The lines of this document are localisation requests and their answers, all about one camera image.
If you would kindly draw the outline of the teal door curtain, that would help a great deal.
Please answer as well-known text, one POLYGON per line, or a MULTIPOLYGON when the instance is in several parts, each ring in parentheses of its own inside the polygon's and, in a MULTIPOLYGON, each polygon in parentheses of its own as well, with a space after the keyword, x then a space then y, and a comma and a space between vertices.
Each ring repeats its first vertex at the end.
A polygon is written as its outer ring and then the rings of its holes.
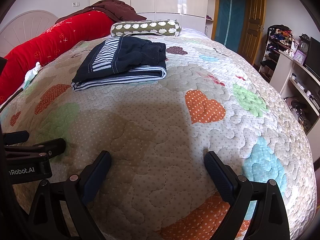
POLYGON ((215 41, 237 52, 245 18, 246 0, 219 0, 215 41))

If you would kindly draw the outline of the black television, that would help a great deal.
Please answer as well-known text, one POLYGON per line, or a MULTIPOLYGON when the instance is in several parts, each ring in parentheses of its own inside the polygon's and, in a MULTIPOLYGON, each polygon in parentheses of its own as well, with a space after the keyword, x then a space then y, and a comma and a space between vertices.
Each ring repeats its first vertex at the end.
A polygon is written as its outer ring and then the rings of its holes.
POLYGON ((312 72, 317 79, 320 77, 320 42, 311 37, 308 54, 304 66, 312 72))

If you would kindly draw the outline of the white shelving unit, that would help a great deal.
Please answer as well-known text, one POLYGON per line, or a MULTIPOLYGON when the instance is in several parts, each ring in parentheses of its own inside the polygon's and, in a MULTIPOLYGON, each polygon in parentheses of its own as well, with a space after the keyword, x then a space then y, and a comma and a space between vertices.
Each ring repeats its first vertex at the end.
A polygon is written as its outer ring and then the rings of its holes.
POLYGON ((281 52, 270 85, 285 101, 310 146, 319 148, 319 79, 298 61, 281 52))

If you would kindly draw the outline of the white bed headboard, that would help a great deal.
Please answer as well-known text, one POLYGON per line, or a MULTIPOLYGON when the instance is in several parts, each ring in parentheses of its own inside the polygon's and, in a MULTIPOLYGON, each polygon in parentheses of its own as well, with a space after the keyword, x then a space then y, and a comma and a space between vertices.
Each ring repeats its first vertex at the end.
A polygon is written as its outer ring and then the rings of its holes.
POLYGON ((42 34, 57 19, 54 14, 44 10, 32 10, 15 17, 1 31, 1 57, 5 57, 16 46, 42 34))

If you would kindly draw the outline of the green white dotted pillow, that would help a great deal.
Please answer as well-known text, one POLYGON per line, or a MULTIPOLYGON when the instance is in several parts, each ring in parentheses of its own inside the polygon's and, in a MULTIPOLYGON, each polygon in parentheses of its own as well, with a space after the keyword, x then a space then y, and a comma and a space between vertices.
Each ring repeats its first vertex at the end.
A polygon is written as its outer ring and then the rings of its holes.
POLYGON ((112 37, 131 35, 178 36, 182 28, 176 20, 123 21, 111 26, 112 37))

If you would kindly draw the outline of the small table clock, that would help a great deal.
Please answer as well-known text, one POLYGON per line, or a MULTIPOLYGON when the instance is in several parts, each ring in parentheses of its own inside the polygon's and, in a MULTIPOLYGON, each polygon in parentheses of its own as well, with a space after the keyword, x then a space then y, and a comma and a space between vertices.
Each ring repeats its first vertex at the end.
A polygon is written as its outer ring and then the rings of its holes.
POLYGON ((307 55, 309 46, 310 46, 311 38, 307 34, 302 34, 299 36, 299 46, 298 50, 303 54, 307 55))

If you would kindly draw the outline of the long red bolster pillow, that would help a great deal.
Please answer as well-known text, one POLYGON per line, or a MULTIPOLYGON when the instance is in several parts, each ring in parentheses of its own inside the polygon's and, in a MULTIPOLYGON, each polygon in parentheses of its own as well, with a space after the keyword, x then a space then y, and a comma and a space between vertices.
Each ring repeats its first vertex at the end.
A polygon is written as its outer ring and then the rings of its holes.
POLYGON ((37 62, 45 66, 80 41, 91 41, 110 34, 114 20, 101 11, 89 11, 69 17, 41 35, 16 46, 5 59, 1 72, 1 103, 18 90, 27 71, 37 62))

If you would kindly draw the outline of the dark maroon blanket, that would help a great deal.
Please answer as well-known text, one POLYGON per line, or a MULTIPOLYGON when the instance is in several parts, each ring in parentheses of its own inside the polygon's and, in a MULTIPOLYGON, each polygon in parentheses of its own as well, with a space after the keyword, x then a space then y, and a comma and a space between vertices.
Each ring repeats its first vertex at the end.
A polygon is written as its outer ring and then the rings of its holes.
POLYGON ((89 5, 82 10, 78 10, 72 14, 59 18, 55 23, 59 23, 72 16, 83 14, 89 11, 103 12, 114 22, 123 21, 144 21, 147 18, 136 13, 135 9, 120 0, 100 0, 93 5, 89 5))

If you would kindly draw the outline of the wooden door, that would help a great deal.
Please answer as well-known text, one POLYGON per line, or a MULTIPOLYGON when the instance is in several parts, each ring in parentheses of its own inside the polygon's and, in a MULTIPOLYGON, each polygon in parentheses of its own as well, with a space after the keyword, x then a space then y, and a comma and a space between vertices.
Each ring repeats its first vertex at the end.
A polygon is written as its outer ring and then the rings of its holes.
POLYGON ((254 64, 260 47, 265 15, 266 0, 246 0, 244 25, 238 54, 251 65, 254 64))

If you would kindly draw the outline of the dark navy striped pants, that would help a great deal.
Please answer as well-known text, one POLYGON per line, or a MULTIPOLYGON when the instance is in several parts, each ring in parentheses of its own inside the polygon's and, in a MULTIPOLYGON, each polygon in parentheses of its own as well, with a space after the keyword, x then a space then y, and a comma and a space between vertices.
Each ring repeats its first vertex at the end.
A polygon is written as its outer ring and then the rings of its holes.
POLYGON ((166 45, 127 36, 113 37, 95 46, 72 79, 72 90, 157 81, 167 75, 166 45))

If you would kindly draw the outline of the heart patterned quilt bedspread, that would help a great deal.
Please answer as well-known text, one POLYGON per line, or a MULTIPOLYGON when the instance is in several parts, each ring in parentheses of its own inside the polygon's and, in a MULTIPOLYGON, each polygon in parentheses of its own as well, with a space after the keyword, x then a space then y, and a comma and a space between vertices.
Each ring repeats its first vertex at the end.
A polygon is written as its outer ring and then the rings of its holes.
POLYGON ((167 47, 163 80, 74 91, 72 78, 100 40, 79 42, 46 65, 1 111, 3 132, 28 144, 63 138, 51 181, 98 154, 111 169, 89 211, 107 239, 208 239, 222 201, 204 167, 214 151, 251 181, 274 179, 297 239, 317 202, 308 139, 279 93, 237 53, 199 34, 150 36, 167 47))

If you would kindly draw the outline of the white mint cloth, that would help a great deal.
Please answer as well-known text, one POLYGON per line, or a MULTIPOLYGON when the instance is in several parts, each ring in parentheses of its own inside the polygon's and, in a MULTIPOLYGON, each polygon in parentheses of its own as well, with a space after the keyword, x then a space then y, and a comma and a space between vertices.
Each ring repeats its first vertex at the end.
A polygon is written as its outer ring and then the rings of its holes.
POLYGON ((36 62, 35 67, 33 69, 27 71, 25 78, 24 78, 23 89, 26 89, 30 85, 30 83, 33 81, 33 79, 39 73, 41 68, 42 68, 41 64, 39 62, 36 62))

